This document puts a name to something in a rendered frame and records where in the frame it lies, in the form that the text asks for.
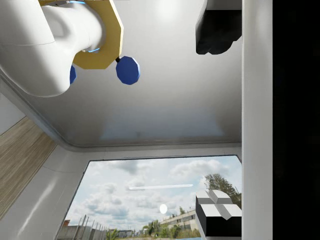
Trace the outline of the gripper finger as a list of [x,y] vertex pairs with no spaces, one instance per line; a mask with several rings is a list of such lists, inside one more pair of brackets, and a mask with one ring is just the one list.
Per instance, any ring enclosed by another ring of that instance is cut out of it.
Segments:
[[241,10],[205,10],[195,28],[195,51],[199,55],[219,55],[241,36]]
[[202,240],[242,240],[242,210],[223,191],[198,191],[195,219]]

